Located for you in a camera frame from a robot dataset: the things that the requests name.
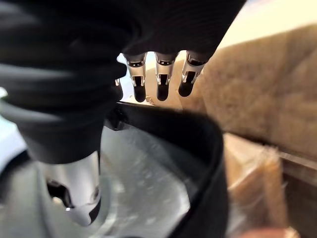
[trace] silver metal part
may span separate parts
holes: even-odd
[[[169,84],[170,78],[172,77],[173,73],[173,68],[174,68],[174,63],[175,63],[175,58],[172,56],[172,59],[162,59],[162,55],[155,53],[156,56],[156,78],[158,85],[161,85],[161,76],[162,75],[167,75],[167,80],[166,80],[166,85]]]
[[[130,73],[130,77],[132,80],[132,84],[134,87],[138,86],[136,79],[137,77],[141,77],[141,85],[145,85],[145,59],[146,59],[147,53],[144,53],[142,55],[138,56],[126,56],[124,55],[126,61],[127,61],[127,67]]]
[[[189,72],[194,72],[195,76],[191,80],[191,84],[195,83],[198,75],[201,73],[202,69],[205,66],[204,61],[200,61],[199,59],[194,59],[196,62],[200,62],[197,65],[193,65],[191,63],[191,55],[187,52],[186,60],[184,61],[184,66],[183,66],[183,72],[182,72],[182,82],[186,83],[187,82],[187,76]]]
[[[194,168],[199,178],[205,165],[192,154],[129,125],[103,129],[101,141],[101,208],[83,227],[71,222],[62,206],[52,203],[40,176],[45,223],[53,238],[166,238],[190,208],[197,185],[174,162]]]
[[[50,193],[51,197],[63,201],[67,216],[82,226],[90,225],[92,222],[90,212],[101,198],[97,152],[68,164],[54,165],[39,162],[39,168],[46,178],[49,192],[53,191]]]
[[[119,79],[119,78],[116,79],[114,82],[115,82],[115,85],[116,85],[116,86],[119,86],[119,85],[120,85],[120,79]]]

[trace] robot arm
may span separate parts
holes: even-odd
[[[0,2],[0,86],[8,92],[0,113],[17,124],[51,197],[73,221],[88,226],[99,211],[103,121],[126,71],[119,53],[141,102],[146,52],[156,52],[163,101],[175,58],[187,50],[179,94],[188,96],[244,1]]]

